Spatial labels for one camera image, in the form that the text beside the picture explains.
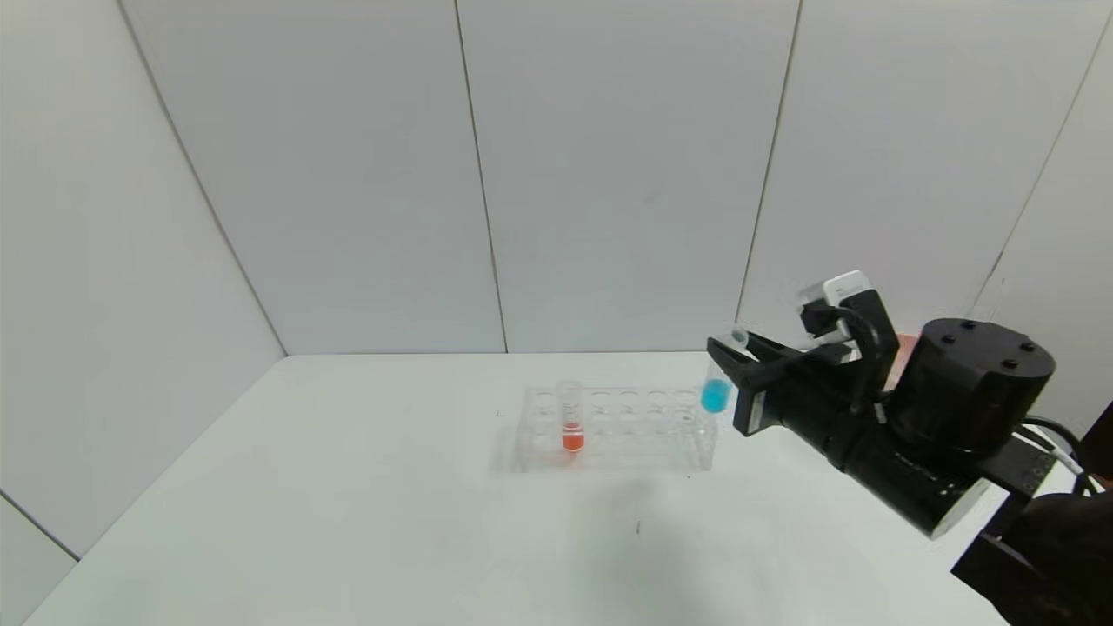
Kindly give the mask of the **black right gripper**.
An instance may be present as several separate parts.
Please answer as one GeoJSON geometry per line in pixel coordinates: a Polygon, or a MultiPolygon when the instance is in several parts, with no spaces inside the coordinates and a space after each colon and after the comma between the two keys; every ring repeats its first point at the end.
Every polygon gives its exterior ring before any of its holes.
{"type": "Polygon", "coordinates": [[[780,427],[845,471],[860,427],[851,415],[851,392],[860,360],[843,345],[784,345],[755,331],[737,349],[720,338],[707,338],[706,351],[736,388],[733,427],[756,436],[780,427]]]}

